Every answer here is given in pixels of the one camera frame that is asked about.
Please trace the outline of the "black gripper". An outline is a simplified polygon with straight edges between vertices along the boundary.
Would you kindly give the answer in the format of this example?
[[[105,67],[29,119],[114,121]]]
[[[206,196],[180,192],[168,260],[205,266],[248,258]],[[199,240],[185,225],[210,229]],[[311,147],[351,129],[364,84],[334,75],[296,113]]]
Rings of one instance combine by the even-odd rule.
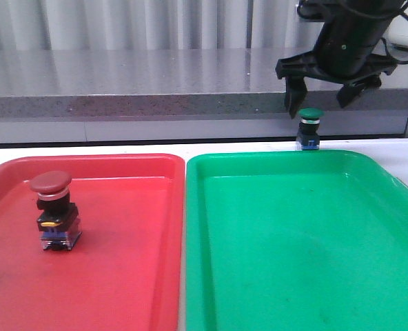
[[[406,7],[406,1],[300,1],[299,16],[324,25],[311,51],[276,64],[277,77],[286,77],[284,104],[290,117],[296,116],[307,95],[303,77],[344,84],[336,96],[341,108],[379,89],[379,74],[391,74],[398,61],[373,50]]]

